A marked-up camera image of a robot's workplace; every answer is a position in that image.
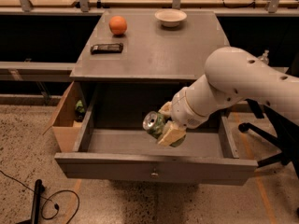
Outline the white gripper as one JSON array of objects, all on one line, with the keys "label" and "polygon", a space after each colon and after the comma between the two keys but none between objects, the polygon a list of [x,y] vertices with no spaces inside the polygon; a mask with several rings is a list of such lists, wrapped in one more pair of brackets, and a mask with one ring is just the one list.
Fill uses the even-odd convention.
[{"label": "white gripper", "polygon": [[196,129],[208,120],[208,117],[200,116],[190,108],[185,89],[177,92],[172,101],[166,102],[158,112],[173,120],[164,125],[158,137],[157,143],[164,147],[178,147],[185,139],[186,128]]}]

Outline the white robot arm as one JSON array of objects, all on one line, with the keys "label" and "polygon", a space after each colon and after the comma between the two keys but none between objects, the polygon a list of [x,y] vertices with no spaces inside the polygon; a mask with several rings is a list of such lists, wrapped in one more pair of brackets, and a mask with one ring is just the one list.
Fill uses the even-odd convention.
[{"label": "white robot arm", "polygon": [[208,56],[203,75],[164,105],[171,120],[158,143],[174,144],[212,113],[245,99],[299,124],[299,78],[279,72],[243,49],[224,47]]}]

